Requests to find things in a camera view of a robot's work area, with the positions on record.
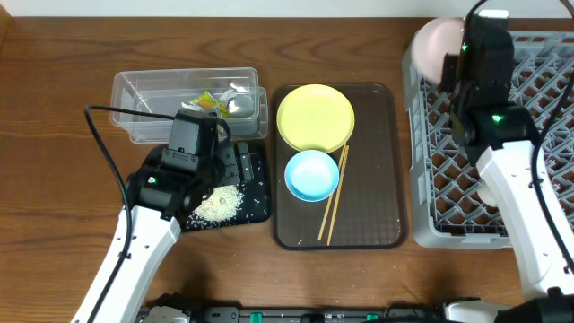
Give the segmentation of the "white tissue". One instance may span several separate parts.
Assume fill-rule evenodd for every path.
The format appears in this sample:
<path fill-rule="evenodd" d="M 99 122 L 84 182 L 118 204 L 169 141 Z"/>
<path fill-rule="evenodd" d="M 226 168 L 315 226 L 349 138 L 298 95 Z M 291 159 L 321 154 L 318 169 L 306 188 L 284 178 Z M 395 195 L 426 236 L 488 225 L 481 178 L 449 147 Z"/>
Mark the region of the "white tissue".
<path fill-rule="evenodd" d="M 233 90 L 233 89 L 229 89 L 229 90 L 227 90 L 227 91 L 224 92 L 224 93 L 228 93 L 228 99 L 229 99 L 228 108 L 229 108 L 230 102 L 237 97 L 237 92 L 236 92 L 235 90 Z M 182 102 L 182 103 L 181 103 L 181 107 L 184 108 L 184 109 L 188 109 L 188 108 L 186 107 L 186 103 L 187 103 L 187 101 Z"/>

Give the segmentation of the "light blue bowl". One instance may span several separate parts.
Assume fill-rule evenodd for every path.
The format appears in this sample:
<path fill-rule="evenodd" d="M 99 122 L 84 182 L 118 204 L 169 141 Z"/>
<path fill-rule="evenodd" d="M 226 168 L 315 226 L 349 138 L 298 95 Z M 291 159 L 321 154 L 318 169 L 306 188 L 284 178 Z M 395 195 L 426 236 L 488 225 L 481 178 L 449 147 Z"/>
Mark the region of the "light blue bowl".
<path fill-rule="evenodd" d="M 284 183 L 299 200 L 319 202 L 329 198 L 340 179 L 338 164 L 327 153 L 307 150 L 289 159 L 284 171 Z"/>

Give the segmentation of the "pile of white rice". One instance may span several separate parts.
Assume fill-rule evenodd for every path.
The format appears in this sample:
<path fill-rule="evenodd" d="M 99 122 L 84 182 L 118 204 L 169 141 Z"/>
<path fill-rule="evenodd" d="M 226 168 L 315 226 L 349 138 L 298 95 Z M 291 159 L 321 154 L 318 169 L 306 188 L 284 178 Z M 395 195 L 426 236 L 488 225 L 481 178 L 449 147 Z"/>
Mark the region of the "pile of white rice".
<path fill-rule="evenodd" d="M 259 196 L 247 184 L 216 188 L 188 216 L 185 229 L 201 231 L 251 223 L 266 214 L 265 196 Z"/>

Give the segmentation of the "pink round bowl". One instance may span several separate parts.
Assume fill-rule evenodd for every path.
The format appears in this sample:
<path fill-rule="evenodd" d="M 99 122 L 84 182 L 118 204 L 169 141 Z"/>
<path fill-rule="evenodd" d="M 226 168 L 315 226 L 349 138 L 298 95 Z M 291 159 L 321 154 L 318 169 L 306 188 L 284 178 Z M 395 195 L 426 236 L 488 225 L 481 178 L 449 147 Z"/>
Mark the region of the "pink round bowl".
<path fill-rule="evenodd" d="M 436 18 L 418 30 L 411 56 L 413 65 L 427 81 L 441 83 L 445 56 L 459 56 L 463 34 L 461 18 Z"/>

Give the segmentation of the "white green cup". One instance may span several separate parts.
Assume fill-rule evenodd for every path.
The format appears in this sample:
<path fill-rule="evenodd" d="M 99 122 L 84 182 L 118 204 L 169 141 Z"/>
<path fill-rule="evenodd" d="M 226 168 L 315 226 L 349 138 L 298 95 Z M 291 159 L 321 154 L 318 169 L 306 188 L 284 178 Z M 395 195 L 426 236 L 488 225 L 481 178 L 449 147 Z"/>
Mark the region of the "white green cup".
<path fill-rule="evenodd" d="M 490 207 L 496 207 L 497 206 L 497 202 L 492 194 L 492 192 L 489 190 L 489 188 L 485 185 L 482 184 L 478 190 L 477 190 L 477 194 L 480 197 L 480 199 L 487 205 Z"/>

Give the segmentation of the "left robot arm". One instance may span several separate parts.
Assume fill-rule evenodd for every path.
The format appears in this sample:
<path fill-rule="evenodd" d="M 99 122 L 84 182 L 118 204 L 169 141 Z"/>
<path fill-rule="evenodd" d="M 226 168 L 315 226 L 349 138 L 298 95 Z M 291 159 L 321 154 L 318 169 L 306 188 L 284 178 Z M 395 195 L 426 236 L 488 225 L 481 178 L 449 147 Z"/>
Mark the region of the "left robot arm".
<path fill-rule="evenodd" d="M 181 233 L 268 217 L 265 156 L 246 142 L 187 153 L 160 144 L 118 182 L 124 206 L 76 322 L 132 322 Z"/>

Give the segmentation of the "yellow round plate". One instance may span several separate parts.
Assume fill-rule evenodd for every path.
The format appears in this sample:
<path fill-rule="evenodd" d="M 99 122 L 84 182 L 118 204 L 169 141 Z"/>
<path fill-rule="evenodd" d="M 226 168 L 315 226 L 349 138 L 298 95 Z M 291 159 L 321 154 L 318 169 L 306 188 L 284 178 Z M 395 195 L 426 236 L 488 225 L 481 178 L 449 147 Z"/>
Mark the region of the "yellow round plate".
<path fill-rule="evenodd" d="M 354 109 L 346 96 L 324 84 L 302 85 L 280 102 L 276 123 L 287 145 L 297 151 L 331 153 L 352 136 Z"/>

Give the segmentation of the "green orange snack wrapper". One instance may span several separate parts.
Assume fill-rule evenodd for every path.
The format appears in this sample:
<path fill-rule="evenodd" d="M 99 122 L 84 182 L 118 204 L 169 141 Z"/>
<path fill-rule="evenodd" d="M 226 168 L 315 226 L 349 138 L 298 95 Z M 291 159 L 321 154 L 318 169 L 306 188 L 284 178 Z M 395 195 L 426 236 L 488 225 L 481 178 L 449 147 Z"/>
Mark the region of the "green orange snack wrapper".
<path fill-rule="evenodd" d="M 210 92 L 204 92 L 186 103 L 186 107 L 195 110 L 215 112 L 220 118 L 229 118 L 228 93 L 224 93 L 219 99 L 215 99 Z"/>

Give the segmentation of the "wooden chopstick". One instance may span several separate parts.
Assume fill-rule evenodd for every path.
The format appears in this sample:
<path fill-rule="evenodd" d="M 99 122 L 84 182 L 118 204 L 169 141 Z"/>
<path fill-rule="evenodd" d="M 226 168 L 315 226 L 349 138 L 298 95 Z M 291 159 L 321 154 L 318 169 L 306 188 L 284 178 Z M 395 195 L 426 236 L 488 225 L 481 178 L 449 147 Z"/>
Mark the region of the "wooden chopstick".
<path fill-rule="evenodd" d="M 338 163 L 337 163 L 337 168 L 338 168 L 338 170 L 339 170 L 339 173 L 340 173 L 341 168 L 342 168 L 342 163 L 343 163 L 343 159 L 344 159 L 344 155 L 345 155 L 345 150 L 346 150 L 346 148 L 347 148 L 347 143 L 345 143 L 344 146 L 342 147 L 341 154 L 340 154 L 340 157 L 339 157 L 339 161 L 338 161 Z M 332 194 L 329 196 L 329 198 L 327 199 L 326 209 L 325 209 L 325 211 L 324 211 L 324 215 L 323 215 L 322 223 L 321 223 L 321 226 L 320 226 L 320 229 L 319 229 L 319 232 L 318 232 L 317 240 L 322 240 L 323 233 L 324 233 L 324 230 L 325 230 L 325 228 L 326 228 L 326 221 L 327 221 L 327 218 L 328 218 L 328 215 L 329 215 L 329 210 L 330 210 L 331 203 L 332 203 L 332 200 L 333 200 L 333 195 L 334 195 L 334 193 L 332 193 Z"/>
<path fill-rule="evenodd" d="M 344 146 L 344 149 L 343 149 L 342 155 L 341 155 L 342 159 L 340 162 L 340 166 L 341 166 L 340 167 L 340 177 L 339 177 L 338 187 L 337 187 L 337 190 L 335 193 L 333 212 L 332 212 L 331 222 L 330 222 L 330 226 L 329 226 L 329 232 L 328 232 L 328 236 L 327 236 L 327 246 L 331 245 L 331 240 L 332 240 L 332 236 L 333 236 L 333 232 L 334 232 L 334 228 L 335 228 L 336 215 L 338 212 L 340 195 L 341 195 L 342 186 L 344 183 L 344 173 L 345 173 L 345 169 L 346 169 L 346 163 L 348 160 L 348 153 L 349 153 L 349 145 L 346 144 Z"/>

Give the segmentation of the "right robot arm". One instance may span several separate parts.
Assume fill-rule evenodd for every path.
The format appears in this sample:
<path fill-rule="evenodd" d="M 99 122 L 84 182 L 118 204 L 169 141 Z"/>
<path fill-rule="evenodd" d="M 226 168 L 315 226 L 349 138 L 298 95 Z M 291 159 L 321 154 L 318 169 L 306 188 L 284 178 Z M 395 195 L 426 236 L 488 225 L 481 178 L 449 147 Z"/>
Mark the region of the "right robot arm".
<path fill-rule="evenodd" d="M 508 101 L 513 51 L 463 46 L 455 64 L 453 135 L 491 194 L 517 259 L 524 303 L 503 308 L 457 301 L 448 322 L 571 322 L 573 232 L 544 173 L 540 136 L 529 112 Z"/>

